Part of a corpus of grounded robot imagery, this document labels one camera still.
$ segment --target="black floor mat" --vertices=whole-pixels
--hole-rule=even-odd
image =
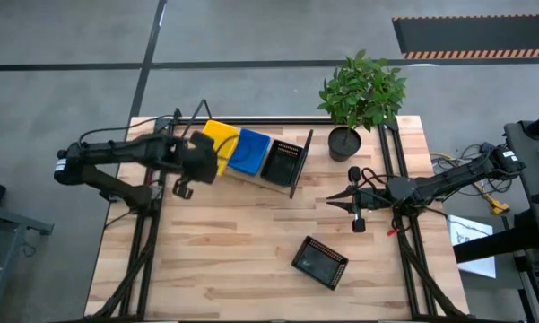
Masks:
[[[396,17],[405,58],[539,57],[539,14]]]

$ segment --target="black bin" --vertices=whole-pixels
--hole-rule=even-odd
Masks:
[[[349,264],[349,259],[308,236],[291,264],[334,291]]]
[[[261,178],[285,187],[290,186],[302,150],[296,145],[273,140],[265,165],[261,170]]]

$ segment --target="potted plant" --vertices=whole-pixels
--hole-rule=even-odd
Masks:
[[[333,79],[325,79],[319,96],[323,103],[318,109],[325,110],[333,123],[345,125],[331,131],[328,138],[329,154],[335,161],[346,161],[361,147],[361,137],[354,130],[372,127],[395,120],[404,98],[403,77],[400,68],[387,67],[387,60],[373,61],[360,50],[355,58],[333,72]]]

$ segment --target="green plant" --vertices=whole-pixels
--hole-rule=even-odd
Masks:
[[[387,67],[387,60],[373,61],[360,50],[355,58],[336,68],[333,80],[325,79],[319,91],[324,109],[336,125],[353,129],[363,125],[367,130],[382,122],[395,120],[404,98],[405,78],[397,77],[400,68]]]

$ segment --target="black flower pot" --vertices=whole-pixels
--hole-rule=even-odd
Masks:
[[[329,134],[328,143],[331,158],[344,162],[361,148],[361,136],[349,127],[337,127]]]

